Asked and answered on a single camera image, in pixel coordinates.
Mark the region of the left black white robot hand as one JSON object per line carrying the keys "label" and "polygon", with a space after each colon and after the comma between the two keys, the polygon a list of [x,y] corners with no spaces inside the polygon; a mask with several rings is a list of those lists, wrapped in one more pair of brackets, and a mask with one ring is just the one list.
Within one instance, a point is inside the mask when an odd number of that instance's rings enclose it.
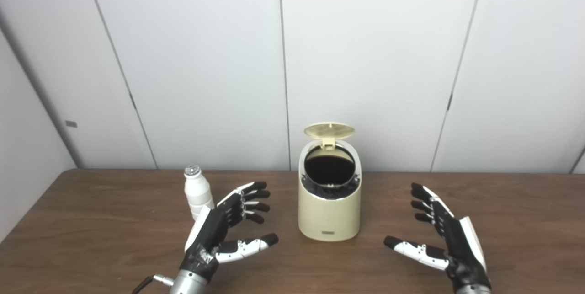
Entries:
{"label": "left black white robot hand", "polygon": [[221,263],[249,257],[278,243],[279,238],[274,233],[245,240],[225,240],[229,229],[244,220],[259,225],[264,223],[265,219],[257,211],[268,212],[270,207],[258,199],[269,196],[266,182],[251,182],[232,190],[216,207],[203,207],[186,242],[180,271],[210,282]]}

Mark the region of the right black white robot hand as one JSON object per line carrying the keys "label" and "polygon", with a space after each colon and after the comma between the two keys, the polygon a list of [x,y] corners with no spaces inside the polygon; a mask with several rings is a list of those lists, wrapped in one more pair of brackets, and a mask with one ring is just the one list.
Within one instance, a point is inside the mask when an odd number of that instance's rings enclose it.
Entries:
{"label": "right black white robot hand", "polygon": [[431,224],[446,248],[384,238],[384,245],[423,265],[445,271],[455,294],[490,294],[492,286],[485,256],[470,217],[457,219],[443,200],[428,187],[411,184],[411,206],[420,210],[415,219]]}

